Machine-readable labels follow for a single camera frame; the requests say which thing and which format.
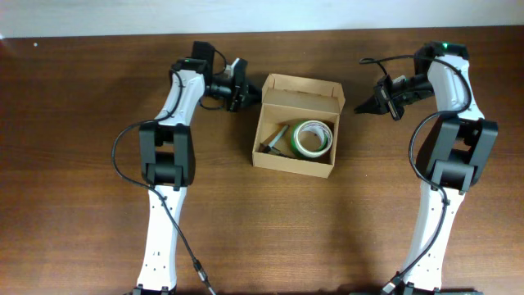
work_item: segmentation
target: tape roll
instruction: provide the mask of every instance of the tape roll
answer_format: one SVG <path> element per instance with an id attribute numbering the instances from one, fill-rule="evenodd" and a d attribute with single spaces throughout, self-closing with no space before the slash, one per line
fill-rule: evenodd
<path id="1" fill-rule="evenodd" d="M 318 138 L 319 147 L 315 151 L 310 151 L 300 143 L 300 134 L 311 132 Z M 318 120 L 307 120 L 295 125 L 291 135 L 291 150 L 298 157 L 317 158 L 329 151 L 333 145 L 333 133 L 327 125 Z"/>

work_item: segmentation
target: black cable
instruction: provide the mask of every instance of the black cable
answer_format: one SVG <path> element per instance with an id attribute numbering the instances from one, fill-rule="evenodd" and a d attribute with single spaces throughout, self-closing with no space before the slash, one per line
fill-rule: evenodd
<path id="1" fill-rule="evenodd" d="M 118 136 L 115 138 L 115 141 L 113 142 L 113 148 L 111 149 L 111 162 L 112 162 L 113 168 L 115 168 L 116 174 L 118 176 L 120 176 L 122 179 L 124 179 L 125 181 L 127 181 L 127 182 L 129 182 L 131 184 L 137 185 L 138 187 L 145 188 L 145 189 L 153 192 L 160 199 L 160 201 L 162 202 L 162 206 L 164 207 L 165 213 L 169 217 L 169 220 L 171 221 L 171 224 L 173 224 L 173 227 L 178 232 L 178 236 L 180 236 L 180 238 L 182 239 L 182 241 L 183 241 L 183 243 L 184 243 L 184 245 L 185 245 L 185 247 L 187 249 L 187 252 L 189 253 L 189 256 L 191 257 L 191 260 L 193 262 L 193 266 L 195 267 L 196 272 L 201 277 L 201 280 L 204 283 L 204 285 L 210 290 L 211 294 L 215 295 L 215 291 L 211 287 L 211 284 L 210 284 L 210 282 L 208 280 L 206 272 L 204 271 L 204 268 L 202 267 L 201 263 L 198 261 L 198 259 L 193 254 L 193 251 L 192 251 L 191 247 L 189 247 L 189 243 L 187 242 L 186 237 L 183 235 L 182 230 L 178 226 L 177 222 L 174 220 L 173 216 L 171 215 L 171 212 L 169 212 L 169 209 L 167 207 L 167 204 L 165 203 L 164 197 L 160 193 L 158 193 L 158 191 L 155 190 L 152 186 L 143 184 L 143 183 L 141 183 L 141 182 L 139 182 L 137 180 L 131 179 L 128 176 L 124 175 L 122 173 L 122 171 L 120 171 L 120 169 L 116 165 L 116 158 L 115 158 L 116 146 L 118 145 L 118 142 L 124 136 L 124 134 L 128 133 L 131 129 L 134 129 L 134 128 L 138 127 L 138 126 L 141 126 L 141 125 L 144 125 L 144 124 L 149 124 L 149 123 L 158 123 L 158 122 L 161 122 L 163 120 L 166 120 L 166 119 L 170 118 L 176 112 L 176 110 L 178 108 L 178 105 L 180 104 L 180 100 L 182 98 L 183 83 L 182 83 L 182 78 L 180 78 L 180 75 L 178 74 L 178 72 L 174 71 L 174 74 L 178 78 L 178 84 L 179 84 L 179 87 L 180 87 L 180 91 L 178 92 L 177 102 L 174 104 L 173 110 L 168 111 L 168 113 L 165 116 L 161 117 L 161 118 L 153 119 L 153 120 L 139 121 L 137 123 L 133 123 L 133 124 L 127 126 L 124 130 L 122 130 L 118 134 Z"/>
<path id="2" fill-rule="evenodd" d="M 468 93 L 468 102 L 466 103 L 466 105 L 464 105 L 464 107 L 462 109 L 460 109 L 458 111 L 438 111 L 438 112 L 435 112 L 435 113 L 429 115 L 424 120 L 422 120 L 420 122 L 420 124 L 418 124 L 417 128 L 413 132 L 413 135 L 411 136 L 411 139 L 409 140 L 408 153 L 409 153 L 409 164 L 411 165 L 411 168 L 413 168 L 413 171 L 415 172 L 415 174 L 417 175 L 417 177 L 419 179 L 421 179 L 425 183 L 431 185 L 432 187 L 437 188 L 438 190 L 440 190 L 442 192 L 442 203 L 443 203 L 443 206 L 442 206 L 442 213 L 440 214 L 439 223 L 438 223 L 438 225 L 436 227 L 435 233 L 433 234 L 433 237 L 432 237 L 430 243 L 427 245 L 427 247 L 424 249 L 424 251 L 422 251 L 422 253 L 411 264 L 409 264 L 404 270 L 402 270 L 399 274 L 397 274 L 395 277 L 393 277 L 393 279 L 390 280 L 390 283 L 392 281 L 394 281 L 395 279 L 402 279 L 408 273 L 408 271 L 413 269 L 413 267 L 415 265 L 417 265 L 417 263 L 424 256 L 426 256 L 426 254 L 429 252 L 429 250 L 431 249 L 431 247 L 433 246 L 433 244 L 435 243 L 436 239 L 438 238 L 438 236 L 440 234 L 440 231 L 442 229 L 442 225 L 444 224 L 444 218 L 445 218 L 445 213 L 446 213 L 446 210 L 447 210 L 447 206 L 449 205 L 448 195 L 446 194 L 444 188 L 441 185 L 439 185 L 437 183 L 434 183 L 434 182 L 430 181 L 429 179 L 427 179 L 424 175 L 422 175 L 422 173 L 415 166 L 415 160 L 413 159 L 413 147 L 414 147 L 415 139 L 417 138 L 418 132 L 420 131 L 420 129 L 429 120 L 431 120 L 431 119 L 433 119 L 433 118 L 435 118 L 437 116 L 457 116 L 459 113 L 461 113 L 463 111 L 466 111 L 471 106 L 471 103 L 472 103 L 472 100 L 473 100 L 472 90 L 469 88 L 468 82 L 466 81 L 466 79 L 462 75 L 461 71 L 456 69 L 453 65 L 449 64 L 448 62 L 445 62 L 445 61 L 442 61 L 442 60 L 439 60 L 439 59 L 436 59 L 436 58 L 419 57 L 419 56 L 414 56 L 414 55 L 403 55 L 403 56 L 397 56 L 397 57 L 383 58 L 381 60 L 374 60 L 372 58 L 363 58 L 363 59 L 361 59 L 359 61 L 359 63 L 361 65 L 367 65 L 367 64 L 376 63 L 386 73 L 386 70 L 380 64 L 381 62 L 393 61 L 393 60 L 399 60 L 399 59 L 406 59 L 406 58 L 421 59 L 421 60 L 426 60 L 426 61 L 431 61 L 431 62 L 437 62 L 437 63 L 440 63 L 440 64 L 442 64 L 444 66 L 448 66 L 455 74 L 457 74 L 457 76 L 460 78 L 460 81 L 462 82 L 462 84 L 466 88 L 466 91 Z"/>
<path id="3" fill-rule="evenodd" d="M 225 107 L 225 105 L 226 105 L 226 99 L 225 98 L 221 98 L 221 99 L 223 100 L 222 105 L 218 106 L 218 107 L 206 107 L 206 106 L 204 106 L 204 104 L 202 103 L 202 98 L 198 101 L 198 105 L 201 106 L 202 108 L 204 108 L 207 111 L 222 110 Z"/>
<path id="4" fill-rule="evenodd" d="M 360 61 L 359 61 L 359 64 L 360 65 L 366 65 L 366 64 L 368 64 L 368 61 L 370 61 L 372 63 L 376 63 L 378 66 L 380 66 L 380 68 L 382 69 L 382 72 L 384 72 L 384 75 L 387 75 L 386 68 L 382 65 L 382 63 L 380 63 L 379 61 L 376 61 L 374 58 L 370 58 L 370 57 L 361 58 Z"/>

